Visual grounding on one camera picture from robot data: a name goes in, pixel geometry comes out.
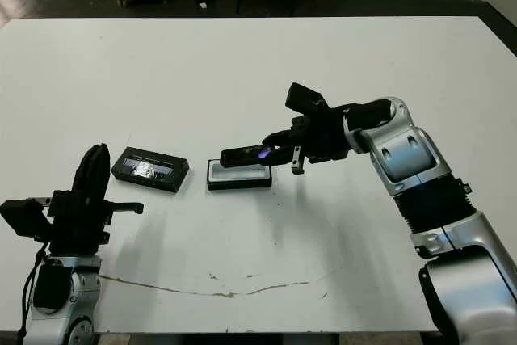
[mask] black cable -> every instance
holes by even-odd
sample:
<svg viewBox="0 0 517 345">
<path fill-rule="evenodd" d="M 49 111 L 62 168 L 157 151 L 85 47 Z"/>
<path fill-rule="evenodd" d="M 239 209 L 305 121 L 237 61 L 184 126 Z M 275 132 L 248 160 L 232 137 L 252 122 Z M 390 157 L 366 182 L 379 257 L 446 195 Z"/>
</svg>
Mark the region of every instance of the black cable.
<svg viewBox="0 0 517 345">
<path fill-rule="evenodd" d="M 17 345 L 23 345 L 23 339 L 25 335 L 27 335 L 27 316 L 29 315 L 29 305 L 30 298 L 32 294 L 32 289 L 34 288 L 34 279 L 36 278 L 36 271 L 38 270 L 38 266 L 44 260 L 45 250 L 47 249 L 48 243 L 46 242 L 37 252 L 36 259 L 34 261 L 34 267 L 29 272 L 27 280 L 25 280 L 25 284 L 23 285 L 22 292 L 22 325 L 18 330 L 18 340 Z"/>
</svg>

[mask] metal bracket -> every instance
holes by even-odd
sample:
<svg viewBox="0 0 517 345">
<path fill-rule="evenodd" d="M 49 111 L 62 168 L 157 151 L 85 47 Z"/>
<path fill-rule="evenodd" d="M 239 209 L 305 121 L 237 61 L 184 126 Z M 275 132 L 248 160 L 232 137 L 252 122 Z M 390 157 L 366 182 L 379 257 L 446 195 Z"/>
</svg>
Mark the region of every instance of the metal bracket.
<svg viewBox="0 0 517 345">
<path fill-rule="evenodd" d="M 292 153 L 291 170 L 294 175 L 304 174 L 305 156 L 301 152 L 301 146 L 296 145 Z"/>
</svg>

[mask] crack on table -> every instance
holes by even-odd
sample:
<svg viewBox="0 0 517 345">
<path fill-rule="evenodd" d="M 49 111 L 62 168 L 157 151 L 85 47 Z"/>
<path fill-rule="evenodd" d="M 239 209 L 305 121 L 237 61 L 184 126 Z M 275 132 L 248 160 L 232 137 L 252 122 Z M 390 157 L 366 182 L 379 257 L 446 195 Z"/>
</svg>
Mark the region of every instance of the crack on table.
<svg viewBox="0 0 517 345">
<path fill-rule="evenodd" d="M 250 291 L 250 292 L 228 292 L 228 293 L 214 292 L 214 293 L 210 293 L 210 292 L 182 291 L 182 290 L 178 290 L 176 288 L 160 287 L 160 286 L 156 286 L 153 284 L 133 282 L 131 280 L 113 278 L 111 276 L 106 276 L 106 275 L 99 275 L 99 278 L 102 278 L 105 280 L 111 280 L 111 281 L 117 282 L 117 283 L 129 284 L 132 286 L 153 288 L 155 290 L 160 290 L 160 291 L 174 292 L 174 293 L 187 294 L 187 295 L 195 295 L 195 296 L 199 296 L 199 297 L 221 297 L 221 298 L 229 298 L 229 299 L 234 299 L 235 297 L 247 297 L 247 296 L 258 294 L 260 292 L 270 291 L 270 290 L 273 290 L 276 288 L 285 288 L 285 287 L 291 287 L 291 286 L 301 286 L 301 285 L 310 284 L 310 282 L 291 282 L 291 283 L 286 283 L 286 284 L 275 284 L 272 286 L 259 288 L 257 290 Z"/>
</svg>

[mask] floor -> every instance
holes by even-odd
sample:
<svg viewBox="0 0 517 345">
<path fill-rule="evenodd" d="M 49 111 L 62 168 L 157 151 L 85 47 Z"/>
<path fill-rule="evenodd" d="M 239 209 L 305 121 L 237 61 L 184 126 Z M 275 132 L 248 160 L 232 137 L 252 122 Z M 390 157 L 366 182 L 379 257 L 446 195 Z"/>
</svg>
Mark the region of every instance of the floor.
<svg viewBox="0 0 517 345">
<path fill-rule="evenodd" d="M 158 0 L 122 8 L 116 0 L 0 0 L 0 27 L 17 18 L 119 18 L 119 17 L 325 17 L 378 15 L 474 15 L 480 17 L 494 33 L 517 55 L 517 27 L 509 23 L 491 5 L 482 0 L 242 0 L 240 15 L 236 15 L 236 0 L 216 0 L 202 11 L 194 0 Z M 250 343 L 247 337 L 242 343 Z M 137 345 L 188 343 L 184 339 L 160 336 L 103 336 L 101 345 Z M 423 336 L 423 343 L 445 343 L 433 334 Z M 197 338 L 195 343 L 222 343 L 214 336 Z M 271 343 L 262 338 L 260 343 Z M 12 343 L 0 338 L 0 344 Z M 419 345 L 418 334 L 341 334 L 331 336 L 280 337 L 280 343 L 342 345 Z"/>
</svg>

